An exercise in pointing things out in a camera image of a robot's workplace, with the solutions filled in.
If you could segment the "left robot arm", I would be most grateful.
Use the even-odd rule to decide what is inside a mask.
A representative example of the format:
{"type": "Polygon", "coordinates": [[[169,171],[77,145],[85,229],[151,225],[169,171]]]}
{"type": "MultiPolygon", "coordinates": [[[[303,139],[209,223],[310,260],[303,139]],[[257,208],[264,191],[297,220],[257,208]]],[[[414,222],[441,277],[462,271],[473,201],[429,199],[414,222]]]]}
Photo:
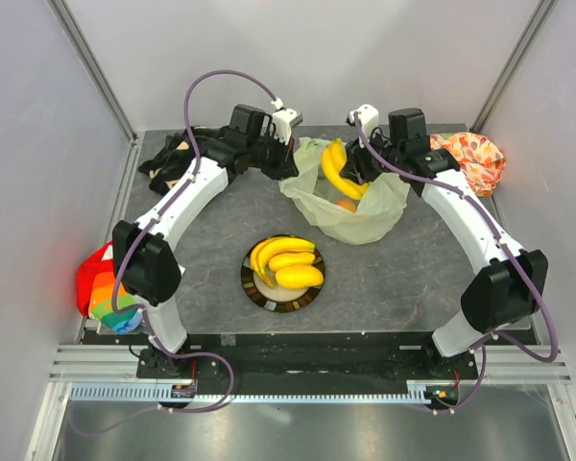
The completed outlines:
{"type": "Polygon", "coordinates": [[[228,125],[197,129],[188,139],[201,141],[178,183],[135,222],[120,221],[112,231],[113,270],[134,295],[152,344],[161,350],[158,367],[181,377],[191,367],[191,354],[181,348],[187,338],[175,294],[184,268],[174,255],[182,235],[205,206],[236,176],[250,168],[276,181],[295,177],[293,130],[302,121],[295,109],[264,111],[237,105],[228,125]]]}

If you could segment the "orange fake fruit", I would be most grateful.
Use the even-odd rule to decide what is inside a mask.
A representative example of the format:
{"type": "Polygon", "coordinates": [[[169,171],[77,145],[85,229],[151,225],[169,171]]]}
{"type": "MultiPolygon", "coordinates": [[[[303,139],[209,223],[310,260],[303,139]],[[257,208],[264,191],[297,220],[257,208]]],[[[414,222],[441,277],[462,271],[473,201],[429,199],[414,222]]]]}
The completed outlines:
{"type": "Polygon", "coordinates": [[[349,199],[340,199],[337,201],[336,205],[352,213],[357,210],[356,203],[349,199]]]}

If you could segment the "wrinkled yellow fake fruit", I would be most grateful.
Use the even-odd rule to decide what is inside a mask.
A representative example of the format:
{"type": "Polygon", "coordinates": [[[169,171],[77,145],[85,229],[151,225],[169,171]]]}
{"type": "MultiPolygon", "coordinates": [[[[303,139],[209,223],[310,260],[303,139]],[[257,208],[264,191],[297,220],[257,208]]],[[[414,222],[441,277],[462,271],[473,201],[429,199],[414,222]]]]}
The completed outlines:
{"type": "Polygon", "coordinates": [[[283,253],[274,255],[268,262],[273,272],[296,265],[313,265],[316,256],[314,253],[283,253]]]}

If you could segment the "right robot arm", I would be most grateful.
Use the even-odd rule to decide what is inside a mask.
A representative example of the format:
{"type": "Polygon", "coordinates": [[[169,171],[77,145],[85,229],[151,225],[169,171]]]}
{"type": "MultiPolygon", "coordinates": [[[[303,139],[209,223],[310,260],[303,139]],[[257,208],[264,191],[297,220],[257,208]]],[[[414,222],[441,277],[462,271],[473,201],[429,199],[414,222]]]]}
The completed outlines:
{"type": "Polygon", "coordinates": [[[542,298],[548,260],[526,251],[494,219],[468,184],[457,159],[434,148],[420,109],[389,113],[389,132],[379,127],[379,112],[363,105],[348,113],[357,139],[347,146],[341,177],[365,183],[392,172],[443,219],[468,257],[474,278],[460,299],[460,311],[431,335],[432,347],[420,354],[422,370],[445,376],[455,356],[471,352],[505,327],[535,313],[552,324],[542,298]]]}

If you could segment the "pale green plastic bag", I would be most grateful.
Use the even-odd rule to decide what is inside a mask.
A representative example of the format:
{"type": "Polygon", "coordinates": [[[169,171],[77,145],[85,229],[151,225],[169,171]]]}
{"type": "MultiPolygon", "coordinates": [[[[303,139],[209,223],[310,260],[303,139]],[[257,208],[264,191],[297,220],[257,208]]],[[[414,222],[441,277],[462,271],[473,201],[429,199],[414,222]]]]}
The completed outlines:
{"type": "Polygon", "coordinates": [[[379,176],[360,200],[352,199],[325,176],[322,153],[331,142],[302,137],[295,152],[299,174],[279,183],[308,224],[350,245],[380,240],[390,232],[407,206],[409,186],[395,173],[379,176]]]}

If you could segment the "yellow fake banana bunch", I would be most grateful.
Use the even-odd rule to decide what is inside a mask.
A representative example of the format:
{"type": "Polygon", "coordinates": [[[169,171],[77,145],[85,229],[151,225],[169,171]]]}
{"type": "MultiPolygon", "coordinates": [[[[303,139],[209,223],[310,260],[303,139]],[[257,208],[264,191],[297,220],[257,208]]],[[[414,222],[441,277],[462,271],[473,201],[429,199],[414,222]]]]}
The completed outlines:
{"type": "Polygon", "coordinates": [[[341,139],[332,141],[321,155],[324,175],[331,184],[352,200],[360,201],[368,190],[367,184],[357,184],[340,175],[348,161],[347,152],[341,139]]]}
{"type": "Polygon", "coordinates": [[[284,253],[313,253],[316,246],[313,242],[292,236],[273,237],[259,243],[250,256],[250,265],[258,277],[269,287],[274,283],[267,275],[267,265],[271,258],[284,253]]]}

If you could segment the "black rimmed ceramic plate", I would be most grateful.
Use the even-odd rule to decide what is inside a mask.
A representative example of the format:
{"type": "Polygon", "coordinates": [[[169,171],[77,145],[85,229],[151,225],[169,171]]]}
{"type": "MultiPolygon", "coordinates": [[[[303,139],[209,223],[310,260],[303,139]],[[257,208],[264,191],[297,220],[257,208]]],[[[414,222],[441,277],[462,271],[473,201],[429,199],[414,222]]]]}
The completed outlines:
{"type": "Polygon", "coordinates": [[[294,235],[257,242],[243,259],[241,286],[257,306],[289,313],[310,305],[325,282],[325,263],[315,243],[294,235]]]}

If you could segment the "smooth yellow fake mango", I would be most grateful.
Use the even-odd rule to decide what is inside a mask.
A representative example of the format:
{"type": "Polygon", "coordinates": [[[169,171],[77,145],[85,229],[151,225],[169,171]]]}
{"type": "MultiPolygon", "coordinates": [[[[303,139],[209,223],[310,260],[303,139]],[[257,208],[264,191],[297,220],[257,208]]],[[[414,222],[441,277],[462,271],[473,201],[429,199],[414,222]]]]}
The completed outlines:
{"type": "Polygon", "coordinates": [[[323,273],[311,265],[296,265],[275,273],[276,282],[287,289],[301,290],[324,283],[323,273]]]}

